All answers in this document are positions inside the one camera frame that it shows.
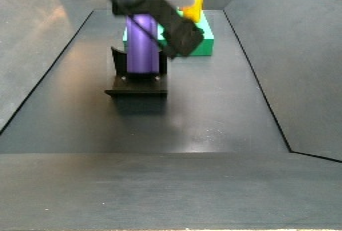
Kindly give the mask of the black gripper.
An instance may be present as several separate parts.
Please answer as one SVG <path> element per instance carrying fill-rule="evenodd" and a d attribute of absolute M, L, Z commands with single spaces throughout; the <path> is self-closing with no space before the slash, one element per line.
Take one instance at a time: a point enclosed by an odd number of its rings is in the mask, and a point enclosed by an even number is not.
<path fill-rule="evenodd" d="M 204 32 L 194 21 L 184 17 L 166 0 L 142 0 L 134 5 L 123 5 L 119 2 L 114 2 L 113 13 L 129 17 L 129 20 L 138 26 L 170 59 L 177 56 L 189 57 L 204 41 Z M 135 19 L 138 14 L 150 15 L 164 27 L 166 45 L 160 43 L 153 33 L 138 24 Z"/>

